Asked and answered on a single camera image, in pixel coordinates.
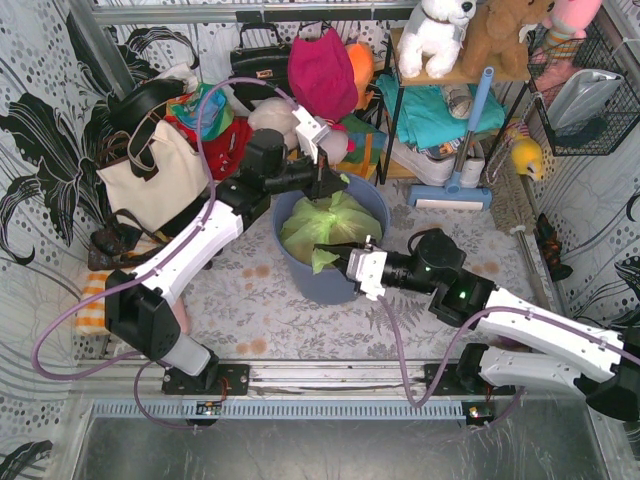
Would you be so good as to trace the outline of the green plastic trash bag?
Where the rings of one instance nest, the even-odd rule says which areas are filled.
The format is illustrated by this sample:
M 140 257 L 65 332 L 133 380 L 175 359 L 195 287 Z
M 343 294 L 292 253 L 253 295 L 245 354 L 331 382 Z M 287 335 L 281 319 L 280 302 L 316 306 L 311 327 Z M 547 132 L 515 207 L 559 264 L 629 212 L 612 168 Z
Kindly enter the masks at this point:
M 383 225 L 347 191 L 309 200 L 303 196 L 283 223 L 279 240 L 296 260 L 311 267 L 314 275 L 335 267 L 338 254 L 317 249 L 316 244 L 363 243 L 370 235 L 380 240 Z

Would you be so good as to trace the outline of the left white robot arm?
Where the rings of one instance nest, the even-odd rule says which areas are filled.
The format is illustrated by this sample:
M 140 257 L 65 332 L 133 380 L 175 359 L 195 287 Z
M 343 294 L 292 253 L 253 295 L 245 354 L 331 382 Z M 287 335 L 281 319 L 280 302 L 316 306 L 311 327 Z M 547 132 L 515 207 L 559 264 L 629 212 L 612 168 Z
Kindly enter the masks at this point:
M 216 185 L 211 199 L 191 223 L 150 260 L 106 281 L 106 327 L 153 362 L 184 379 L 190 393 L 222 385 L 215 353 L 182 332 L 172 306 L 193 277 L 227 244 L 239 238 L 269 207 L 271 198 L 300 191 L 311 200 L 346 188 L 329 162 L 347 150 L 338 130 L 324 126 L 300 144 L 310 149 L 288 162 L 282 135 L 272 129 L 253 133 L 238 169 Z

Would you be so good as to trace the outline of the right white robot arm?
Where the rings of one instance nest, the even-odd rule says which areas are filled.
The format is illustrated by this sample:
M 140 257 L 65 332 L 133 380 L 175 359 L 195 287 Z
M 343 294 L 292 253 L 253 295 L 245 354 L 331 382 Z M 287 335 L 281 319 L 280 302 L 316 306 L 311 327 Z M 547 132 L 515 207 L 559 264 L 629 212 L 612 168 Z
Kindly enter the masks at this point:
M 457 364 L 469 388 L 519 386 L 573 393 L 589 407 L 620 421 L 639 418 L 639 331 L 585 325 L 537 307 L 493 281 L 464 269 L 466 254 L 441 229 L 413 235 L 407 254 L 364 242 L 317 244 L 369 299 L 386 288 L 432 297 L 429 310 L 457 328 L 514 340 L 526 351 L 485 344 L 465 346 Z

